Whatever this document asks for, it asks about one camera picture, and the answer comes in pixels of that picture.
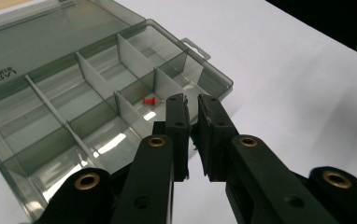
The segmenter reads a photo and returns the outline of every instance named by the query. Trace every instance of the red object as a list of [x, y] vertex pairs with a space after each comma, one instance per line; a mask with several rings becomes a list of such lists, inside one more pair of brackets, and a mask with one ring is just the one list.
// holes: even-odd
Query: red object
[[150, 99], [143, 98], [143, 104], [155, 105], [155, 96]]

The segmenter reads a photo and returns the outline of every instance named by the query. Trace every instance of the black mechanical linkage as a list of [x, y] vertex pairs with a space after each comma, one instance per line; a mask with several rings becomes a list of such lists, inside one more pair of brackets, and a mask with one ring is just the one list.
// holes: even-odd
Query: black mechanical linkage
[[357, 178], [334, 167], [310, 172], [308, 189], [339, 223], [357, 223]]
[[104, 224], [115, 202], [109, 173], [83, 169], [65, 180], [36, 224]]
[[165, 134], [174, 142], [175, 181], [183, 181], [189, 176], [188, 143], [191, 123], [184, 94], [172, 95], [166, 100]]
[[110, 223], [171, 223], [172, 177], [172, 140], [166, 135], [144, 138]]
[[[229, 155], [236, 170], [227, 180], [227, 195], [236, 217], [247, 223], [337, 223], [297, 177], [259, 138], [237, 135], [232, 138]], [[249, 193], [237, 201], [230, 192], [238, 187]]]
[[228, 157], [225, 145], [237, 134], [234, 123], [215, 97], [198, 97], [198, 123], [192, 138], [210, 181], [225, 181]]

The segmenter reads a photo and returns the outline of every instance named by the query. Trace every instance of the gray plastic box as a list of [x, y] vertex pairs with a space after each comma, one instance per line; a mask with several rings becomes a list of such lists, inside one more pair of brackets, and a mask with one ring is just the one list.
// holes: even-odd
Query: gray plastic box
[[184, 93], [195, 121], [199, 93], [222, 99], [233, 86], [118, 3], [55, 2], [0, 18], [0, 171], [32, 220], [77, 170], [131, 162], [167, 97]]

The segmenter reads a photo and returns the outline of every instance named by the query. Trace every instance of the white surface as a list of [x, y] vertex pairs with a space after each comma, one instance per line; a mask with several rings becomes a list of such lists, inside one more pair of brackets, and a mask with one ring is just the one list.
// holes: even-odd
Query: white surface
[[[140, 1], [124, 6], [189, 37], [230, 77], [223, 105], [240, 133], [261, 137], [293, 171], [330, 165], [357, 176], [357, 53], [263, 0]], [[236, 223], [224, 185], [175, 184], [174, 223]], [[27, 222], [0, 176], [0, 223]]]
[[58, 7], [58, 0], [33, 0], [13, 7], [0, 9], [0, 26], [34, 16]]

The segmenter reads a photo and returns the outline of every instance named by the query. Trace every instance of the plastic divider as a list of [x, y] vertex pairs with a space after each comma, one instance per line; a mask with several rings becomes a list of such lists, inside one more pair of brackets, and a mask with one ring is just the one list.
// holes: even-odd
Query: plastic divider
[[172, 43], [153, 26], [147, 25], [143, 29], [131, 33], [126, 40], [155, 67], [164, 64], [182, 52], [178, 46]]
[[[50, 142], [59, 144], [52, 147]], [[62, 127], [4, 161], [4, 165], [19, 175], [30, 176], [74, 145], [74, 139]]]
[[86, 58], [86, 61], [106, 80], [106, 85], [114, 91], [120, 91], [138, 78], [121, 62], [115, 35], [106, 45], [106, 49]]
[[106, 80], [79, 54], [76, 53], [82, 74], [88, 83], [103, 97], [107, 99], [114, 94]]
[[71, 120], [70, 127], [83, 139], [116, 117], [117, 111], [111, 108], [106, 102], [102, 102]]
[[161, 69], [157, 69], [157, 81], [156, 81], [156, 88], [155, 93], [164, 96], [166, 99], [167, 97], [177, 94], [177, 93], [184, 93], [188, 100], [188, 109], [190, 113], [190, 120], [196, 118], [198, 114], [198, 101], [194, 99], [190, 94], [188, 94], [185, 90], [183, 90], [170, 76], [168, 76], [164, 71]]
[[180, 85], [182, 89], [192, 95], [199, 93], [210, 94], [204, 91], [199, 86], [200, 76], [204, 71], [204, 66], [187, 56], [182, 72], [174, 77], [174, 81]]
[[121, 117], [129, 124], [129, 126], [135, 130], [141, 138], [151, 135], [152, 125], [146, 122], [144, 117], [141, 116], [120, 93], [116, 92], [116, 96], [118, 97], [120, 105]]
[[197, 85], [207, 94], [222, 100], [232, 90], [232, 80], [224, 76], [219, 70], [209, 63], [203, 64], [201, 76]]
[[153, 65], [144, 57], [135, 47], [127, 42], [121, 35], [118, 37], [118, 52], [120, 61], [135, 74], [142, 78], [149, 72], [153, 71]]
[[141, 138], [122, 117], [116, 117], [83, 141], [93, 150], [94, 159], [112, 174], [133, 160]]
[[[33, 82], [33, 80], [28, 77], [27, 75], [25, 76], [27, 81], [30, 83], [32, 89], [35, 91], [37, 96], [42, 100], [42, 102], [47, 106], [47, 108], [51, 111], [53, 116], [57, 118], [61, 124], [68, 130], [68, 132], [71, 134], [71, 137], [76, 141], [77, 145], [88, 155], [88, 157], [92, 156], [92, 152], [89, 150], [89, 148], [86, 146], [85, 143], [78, 137], [78, 135], [73, 131], [71, 126], [68, 124], [68, 121], [65, 120], [59, 111], [53, 106], [53, 104], [50, 102], [50, 100], [44, 95], [44, 93], [38, 88], [38, 86]], [[98, 167], [103, 167], [101, 163], [98, 163], [97, 161], [93, 161], [93, 163], [96, 163], [96, 166]]]
[[188, 54], [183, 52], [172, 60], [162, 64], [159, 68], [171, 78], [175, 78], [184, 71], [185, 62]]
[[135, 105], [138, 102], [142, 102], [143, 98], [146, 98], [152, 94], [155, 82], [155, 71], [150, 72], [146, 76], [133, 82], [131, 85], [120, 91], [120, 94], [131, 105]]

